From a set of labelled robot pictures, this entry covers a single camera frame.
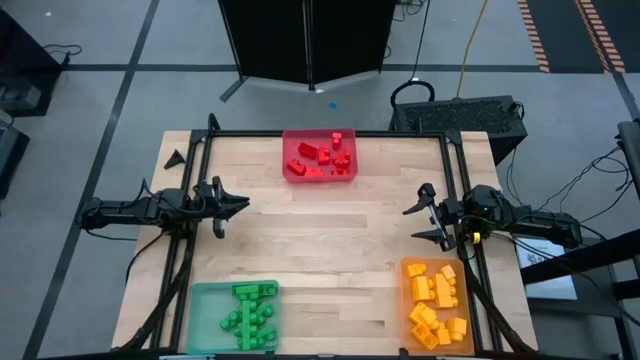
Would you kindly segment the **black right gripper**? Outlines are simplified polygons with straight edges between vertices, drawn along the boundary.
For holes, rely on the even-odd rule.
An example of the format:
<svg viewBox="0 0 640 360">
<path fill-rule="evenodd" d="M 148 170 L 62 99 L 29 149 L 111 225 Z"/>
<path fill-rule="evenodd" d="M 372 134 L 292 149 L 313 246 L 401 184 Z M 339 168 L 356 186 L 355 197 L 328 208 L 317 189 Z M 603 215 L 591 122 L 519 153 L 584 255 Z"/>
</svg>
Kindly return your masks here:
<svg viewBox="0 0 640 360">
<path fill-rule="evenodd" d="M 424 183 L 419 187 L 417 195 L 417 203 L 405 210 L 403 215 L 429 208 L 432 224 L 436 229 L 413 233 L 412 238 L 429 240 L 439 245 L 444 252 L 470 242 L 470 232 L 463 225 L 464 218 L 468 214 L 469 193 L 465 194 L 461 200 L 450 197 L 437 203 L 433 185 Z"/>
</svg>

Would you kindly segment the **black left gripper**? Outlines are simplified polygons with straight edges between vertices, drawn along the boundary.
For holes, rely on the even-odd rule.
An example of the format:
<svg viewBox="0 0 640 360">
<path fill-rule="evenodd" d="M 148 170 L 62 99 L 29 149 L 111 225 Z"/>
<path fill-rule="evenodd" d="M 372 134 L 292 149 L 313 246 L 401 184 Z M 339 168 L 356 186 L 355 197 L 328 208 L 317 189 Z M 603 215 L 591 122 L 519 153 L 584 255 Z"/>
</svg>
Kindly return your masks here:
<svg viewBox="0 0 640 360">
<path fill-rule="evenodd" d="M 213 233 L 218 239 L 224 238 L 224 228 L 221 214 L 223 206 L 223 219 L 229 221 L 234 215 L 242 211 L 250 204 L 250 198 L 232 195 L 223 190 L 219 176 L 214 176 L 211 183 L 200 182 L 195 187 L 200 207 L 204 218 L 213 219 Z"/>
</svg>

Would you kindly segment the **long green toy block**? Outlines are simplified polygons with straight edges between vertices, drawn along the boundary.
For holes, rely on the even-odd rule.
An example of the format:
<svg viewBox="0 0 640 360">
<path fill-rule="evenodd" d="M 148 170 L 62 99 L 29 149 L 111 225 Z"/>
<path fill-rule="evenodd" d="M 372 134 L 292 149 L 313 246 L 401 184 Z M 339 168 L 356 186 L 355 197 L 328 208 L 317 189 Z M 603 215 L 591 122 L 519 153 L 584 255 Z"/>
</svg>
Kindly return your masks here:
<svg viewBox="0 0 640 360">
<path fill-rule="evenodd" d="M 242 283 L 233 286 L 233 294 L 240 299 L 274 296 L 279 285 L 275 282 Z"/>
<path fill-rule="evenodd" d="M 228 332 L 228 331 L 231 331 L 241 321 L 242 321 L 242 312 L 239 310 L 233 310 L 220 321 L 220 327 L 225 332 Z"/>
<path fill-rule="evenodd" d="M 255 308 L 254 302 L 251 300 L 243 300 L 241 305 L 242 318 L 240 331 L 240 349 L 243 351 L 248 351 L 254 348 L 253 326 L 255 325 L 256 321 Z"/>
</svg>

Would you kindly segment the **red translucent plastic bin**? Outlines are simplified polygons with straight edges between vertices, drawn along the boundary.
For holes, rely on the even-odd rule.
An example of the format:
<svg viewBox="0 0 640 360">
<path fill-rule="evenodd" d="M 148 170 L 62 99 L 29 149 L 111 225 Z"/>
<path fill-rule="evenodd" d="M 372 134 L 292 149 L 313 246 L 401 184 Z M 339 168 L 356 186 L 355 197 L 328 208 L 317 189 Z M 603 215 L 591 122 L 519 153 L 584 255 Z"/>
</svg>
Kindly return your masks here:
<svg viewBox="0 0 640 360">
<path fill-rule="evenodd" d="M 333 132 L 341 132 L 343 134 L 342 146 L 339 150 L 334 150 L 331 144 L 331 135 Z M 298 153 L 298 146 L 305 142 L 315 147 L 321 145 L 327 146 L 331 151 L 331 163 L 329 165 L 320 166 L 318 160 L 302 157 Z M 331 175 L 331 170 L 336 168 L 333 165 L 333 159 L 339 151 L 347 150 L 352 153 L 351 165 L 347 176 Z M 289 172 L 286 163 L 291 159 L 298 159 L 308 168 L 322 168 L 324 175 L 322 177 L 296 176 Z M 328 183 L 328 182 L 350 182 L 358 174 L 358 157 L 356 135 L 353 129 L 311 129 L 311 130 L 285 130 L 282 135 L 282 175 L 289 183 Z"/>
</svg>

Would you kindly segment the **orange translucent plastic bin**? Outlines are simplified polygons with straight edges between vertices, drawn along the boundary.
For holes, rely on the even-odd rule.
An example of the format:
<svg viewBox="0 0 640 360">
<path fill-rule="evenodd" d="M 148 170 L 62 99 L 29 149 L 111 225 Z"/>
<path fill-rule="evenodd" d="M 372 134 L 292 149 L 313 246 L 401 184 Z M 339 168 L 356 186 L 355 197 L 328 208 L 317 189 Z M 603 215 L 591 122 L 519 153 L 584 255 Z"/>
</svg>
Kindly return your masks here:
<svg viewBox="0 0 640 360">
<path fill-rule="evenodd" d="M 424 348 L 411 334 L 412 328 L 416 325 L 412 323 L 408 316 L 417 302 L 413 301 L 411 283 L 405 273 L 405 267 L 413 263 L 422 263 L 426 265 L 426 272 L 421 276 L 426 276 L 430 279 L 432 284 L 432 290 L 434 291 L 433 276 L 435 274 L 441 274 L 440 269 L 445 265 L 450 265 L 455 273 L 454 279 L 449 279 L 448 282 L 456 289 L 456 297 L 459 304 L 454 308 L 437 308 L 435 303 L 435 293 L 432 300 L 419 301 L 424 302 L 427 307 L 436 311 L 439 321 L 439 327 L 445 326 L 448 319 L 453 317 L 460 317 L 467 320 L 467 334 L 462 342 L 452 342 L 449 345 L 437 345 L 433 350 Z M 418 258 L 418 257 L 405 257 L 401 260 L 399 265 L 399 292 L 401 309 L 401 341 L 402 346 L 408 350 L 411 354 L 422 355 L 454 355 L 454 356 L 467 356 L 474 353 L 474 339 L 471 326 L 473 321 L 471 319 L 469 309 L 469 299 L 466 290 L 466 280 L 462 262 L 457 259 L 438 259 L 438 258 Z"/>
</svg>

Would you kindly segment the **black computer case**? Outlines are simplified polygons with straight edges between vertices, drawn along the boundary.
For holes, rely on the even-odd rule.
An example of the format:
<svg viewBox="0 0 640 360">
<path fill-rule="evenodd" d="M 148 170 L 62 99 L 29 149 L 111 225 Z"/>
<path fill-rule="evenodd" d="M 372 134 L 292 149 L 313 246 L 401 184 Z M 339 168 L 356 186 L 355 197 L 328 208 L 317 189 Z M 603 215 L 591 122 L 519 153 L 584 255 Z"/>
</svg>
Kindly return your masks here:
<svg viewBox="0 0 640 360">
<path fill-rule="evenodd" d="M 389 129 L 400 132 L 486 132 L 500 164 L 527 136 L 524 106 L 511 96 L 454 99 L 395 106 Z"/>
</svg>

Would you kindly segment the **teal translucent plastic bin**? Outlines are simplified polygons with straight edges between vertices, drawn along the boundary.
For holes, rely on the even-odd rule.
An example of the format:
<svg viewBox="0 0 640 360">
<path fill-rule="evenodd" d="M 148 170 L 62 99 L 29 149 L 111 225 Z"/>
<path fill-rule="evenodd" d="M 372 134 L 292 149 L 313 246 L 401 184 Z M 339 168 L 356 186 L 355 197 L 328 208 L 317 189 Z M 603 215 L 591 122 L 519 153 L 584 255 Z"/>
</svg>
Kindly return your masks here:
<svg viewBox="0 0 640 360">
<path fill-rule="evenodd" d="M 280 286 L 274 296 L 261 297 L 261 302 L 269 302 L 274 308 L 274 314 L 269 317 L 256 315 L 253 335 L 260 327 L 274 325 L 277 329 L 277 339 L 269 342 L 264 348 L 243 351 L 240 349 L 241 322 L 231 331 L 225 332 L 220 327 L 220 321 L 231 311 L 242 312 L 242 301 L 233 294 L 233 286 L 242 283 L 275 282 L 275 280 L 226 282 L 226 283 L 197 283 L 192 289 L 186 352 L 195 354 L 214 353 L 257 353 L 274 351 L 278 348 L 281 333 L 281 295 Z"/>
</svg>

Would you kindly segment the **white printed paper sheet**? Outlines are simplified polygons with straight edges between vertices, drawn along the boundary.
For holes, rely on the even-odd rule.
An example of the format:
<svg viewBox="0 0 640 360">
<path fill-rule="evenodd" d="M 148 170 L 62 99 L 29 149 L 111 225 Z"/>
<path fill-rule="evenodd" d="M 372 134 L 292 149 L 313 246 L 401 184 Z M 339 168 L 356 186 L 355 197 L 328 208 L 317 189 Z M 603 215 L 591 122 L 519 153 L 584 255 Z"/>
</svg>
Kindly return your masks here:
<svg viewBox="0 0 640 360">
<path fill-rule="evenodd" d="M 562 246 L 548 240 L 516 237 L 516 254 L 520 269 L 544 262 L 551 257 L 565 254 Z M 576 300 L 577 293 L 571 276 L 546 280 L 525 286 L 530 299 Z"/>
</svg>

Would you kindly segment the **black metal side stand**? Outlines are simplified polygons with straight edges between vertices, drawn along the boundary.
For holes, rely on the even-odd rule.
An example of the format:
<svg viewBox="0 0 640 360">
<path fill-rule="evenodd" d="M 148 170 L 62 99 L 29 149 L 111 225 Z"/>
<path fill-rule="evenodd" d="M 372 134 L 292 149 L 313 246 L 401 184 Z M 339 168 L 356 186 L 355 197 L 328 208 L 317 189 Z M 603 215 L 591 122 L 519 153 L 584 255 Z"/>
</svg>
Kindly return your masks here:
<svg viewBox="0 0 640 360">
<path fill-rule="evenodd" d="M 633 325 L 640 328 L 640 315 L 624 308 L 628 299 L 640 300 L 640 229 L 607 240 L 599 233 L 565 254 L 521 270 L 525 286 L 571 276 L 576 300 L 530 299 L 534 311 L 564 315 L 583 315 L 611 319 L 613 337 L 620 351 L 612 355 L 622 360 L 640 360 L 640 349 L 631 335 Z"/>
</svg>

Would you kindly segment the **black equipment panel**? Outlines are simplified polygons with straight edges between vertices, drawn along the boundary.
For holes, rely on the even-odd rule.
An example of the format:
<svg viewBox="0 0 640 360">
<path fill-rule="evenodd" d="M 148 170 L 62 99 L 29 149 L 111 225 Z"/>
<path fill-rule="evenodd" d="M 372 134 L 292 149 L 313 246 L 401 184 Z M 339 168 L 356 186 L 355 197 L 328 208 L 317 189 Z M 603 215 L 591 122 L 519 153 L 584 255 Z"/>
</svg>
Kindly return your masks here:
<svg viewBox="0 0 640 360">
<path fill-rule="evenodd" d="M 620 122 L 616 136 L 618 145 L 625 154 L 633 184 L 640 199 L 640 118 Z"/>
</svg>

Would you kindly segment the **black orange-striped floor mat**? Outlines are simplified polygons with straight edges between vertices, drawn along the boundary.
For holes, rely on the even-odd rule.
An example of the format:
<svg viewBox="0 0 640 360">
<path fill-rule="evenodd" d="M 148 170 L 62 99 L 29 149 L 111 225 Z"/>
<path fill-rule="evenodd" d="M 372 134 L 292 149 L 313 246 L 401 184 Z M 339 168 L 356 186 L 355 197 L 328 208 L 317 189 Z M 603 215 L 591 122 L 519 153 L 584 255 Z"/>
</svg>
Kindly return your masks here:
<svg viewBox="0 0 640 360">
<path fill-rule="evenodd" d="M 640 0 L 517 0 L 541 71 L 640 73 Z"/>
</svg>

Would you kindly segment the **black equipment case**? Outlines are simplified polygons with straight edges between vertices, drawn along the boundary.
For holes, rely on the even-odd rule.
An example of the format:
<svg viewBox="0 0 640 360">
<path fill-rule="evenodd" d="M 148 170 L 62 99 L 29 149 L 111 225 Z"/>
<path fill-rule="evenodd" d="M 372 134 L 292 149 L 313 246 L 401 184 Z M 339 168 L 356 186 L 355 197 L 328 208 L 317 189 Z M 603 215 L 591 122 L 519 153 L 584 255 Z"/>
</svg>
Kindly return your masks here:
<svg viewBox="0 0 640 360">
<path fill-rule="evenodd" d="M 14 127 L 0 128 L 0 200 L 4 200 L 30 138 Z"/>
</svg>

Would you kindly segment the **black desk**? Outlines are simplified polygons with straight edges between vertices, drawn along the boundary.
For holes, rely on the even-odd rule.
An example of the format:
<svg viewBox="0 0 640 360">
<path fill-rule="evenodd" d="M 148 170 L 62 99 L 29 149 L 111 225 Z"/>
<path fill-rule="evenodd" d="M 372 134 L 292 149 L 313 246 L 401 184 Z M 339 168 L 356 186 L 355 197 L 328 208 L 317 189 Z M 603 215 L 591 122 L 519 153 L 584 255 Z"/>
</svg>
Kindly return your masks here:
<svg viewBox="0 0 640 360">
<path fill-rule="evenodd" d="M 0 110 L 12 117 L 44 116 L 62 66 L 0 9 Z"/>
</svg>

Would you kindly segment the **black metal table frame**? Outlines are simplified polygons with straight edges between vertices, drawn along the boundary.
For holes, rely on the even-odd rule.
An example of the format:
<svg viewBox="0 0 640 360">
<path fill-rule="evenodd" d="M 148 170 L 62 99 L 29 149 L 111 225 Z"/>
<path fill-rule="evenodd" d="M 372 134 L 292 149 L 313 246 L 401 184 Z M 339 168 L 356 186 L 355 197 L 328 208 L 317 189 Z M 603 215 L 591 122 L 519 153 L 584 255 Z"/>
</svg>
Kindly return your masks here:
<svg viewBox="0 0 640 360">
<path fill-rule="evenodd" d="M 428 215 L 401 215 L 416 190 L 433 183 L 447 194 L 439 139 L 411 133 L 359 132 L 359 172 L 346 183 L 290 184 L 282 175 L 282 130 L 218 132 L 209 174 L 227 191 L 251 198 L 226 238 L 199 225 L 177 351 L 186 352 L 190 290 L 195 283 L 276 280 L 282 322 L 277 354 L 398 355 L 410 344 L 401 315 L 399 280 L 405 257 L 446 258 L 437 245 L 411 238 Z M 497 307 L 523 340 L 537 347 L 512 245 L 484 242 Z M 135 262 L 112 346 L 131 339 L 159 298 L 167 238 Z"/>
</svg>

